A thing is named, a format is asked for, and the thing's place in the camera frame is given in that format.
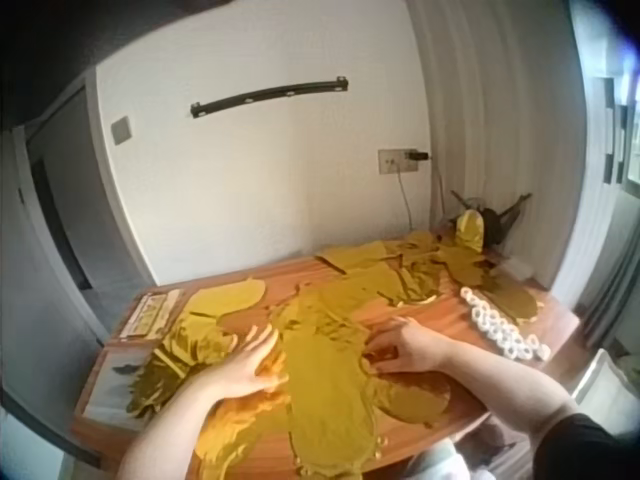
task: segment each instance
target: wall outlet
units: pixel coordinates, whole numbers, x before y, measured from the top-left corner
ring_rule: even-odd
[[[378,150],[378,171],[380,175],[397,174],[403,172],[417,172],[418,162],[405,158],[407,152],[414,149]]]

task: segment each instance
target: left hand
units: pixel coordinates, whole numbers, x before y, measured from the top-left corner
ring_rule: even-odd
[[[254,325],[243,342],[220,365],[208,368],[193,380],[205,388],[214,388],[221,398],[238,398],[261,390],[273,390],[288,377],[274,373],[257,375],[256,370],[277,340],[278,331],[271,325],[259,333]]]

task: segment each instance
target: black object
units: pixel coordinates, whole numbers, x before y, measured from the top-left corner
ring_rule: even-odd
[[[415,162],[424,162],[427,160],[431,160],[431,156],[429,152],[419,152],[418,150],[411,150],[405,154],[405,158],[409,160],[413,160]]]
[[[475,210],[475,208],[467,203],[457,192],[451,190],[451,194],[462,204],[464,208],[467,210]],[[491,208],[479,209],[484,222],[483,245],[485,247],[500,245],[504,239],[507,238],[507,234],[511,230],[511,227],[513,227],[513,224],[516,223],[516,220],[520,216],[520,206],[524,201],[528,200],[529,197],[531,197],[530,193],[520,195],[520,198],[518,198],[516,203],[500,214]]]
[[[273,100],[274,98],[295,97],[297,95],[309,95],[311,93],[346,92],[348,90],[349,80],[347,80],[346,77],[338,77],[334,82],[298,83],[296,85],[243,93],[235,97],[207,103],[206,105],[194,103],[191,105],[191,115],[193,115],[193,118],[198,118],[209,115],[210,113],[220,112],[241,105],[250,105],[264,100]]]

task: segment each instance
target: power cord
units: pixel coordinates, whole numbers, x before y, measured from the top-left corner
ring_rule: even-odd
[[[413,232],[413,218],[411,216],[411,207],[409,207],[409,200],[407,200],[407,194],[404,191],[404,184],[402,183],[402,173],[400,173],[400,166],[394,162],[396,166],[396,173],[398,174],[398,183],[400,184],[400,191],[402,192],[402,198],[404,199],[404,206],[407,209],[407,218],[409,219],[409,233]]]

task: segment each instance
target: wall hook rail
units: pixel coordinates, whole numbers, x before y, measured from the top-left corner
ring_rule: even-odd
[[[286,85],[284,87],[266,88],[250,93],[243,93],[234,97],[217,100],[215,102],[200,105],[194,103],[191,105],[191,115],[193,118],[204,117],[210,113],[220,112],[229,108],[239,107],[242,105],[250,105],[265,100],[273,100],[274,98],[296,97],[298,95],[309,95],[312,93],[324,92],[346,92],[349,90],[349,80],[346,77],[338,77],[331,82],[311,82],[298,83],[296,85]]]

